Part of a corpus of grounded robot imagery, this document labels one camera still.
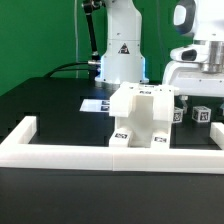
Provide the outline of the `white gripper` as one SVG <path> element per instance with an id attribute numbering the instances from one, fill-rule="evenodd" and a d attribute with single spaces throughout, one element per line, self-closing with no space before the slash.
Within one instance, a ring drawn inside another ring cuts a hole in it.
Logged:
<path id="1" fill-rule="evenodd" d="M 224 97 L 224 73 L 203 73 L 197 63 L 169 62 L 162 83 L 179 89 L 184 114 L 188 111 L 188 96 Z M 224 102 L 218 114 L 224 116 Z"/>

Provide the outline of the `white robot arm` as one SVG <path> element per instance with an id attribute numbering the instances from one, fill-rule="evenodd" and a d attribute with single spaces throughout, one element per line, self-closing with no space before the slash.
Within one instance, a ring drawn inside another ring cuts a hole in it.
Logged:
<path id="1" fill-rule="evenodd" d="M 99 86 L 116 89 L 125 81 L 146 84 L 140 52 L 142 16 L 133 0 L 104 0 L 108 16 L 107 50 L 100 60 Z M 180 0 L 176 30 L 193 43 L 170 52 L 162 82 L 182 96 L 224 98 L 224 0 Z"/>

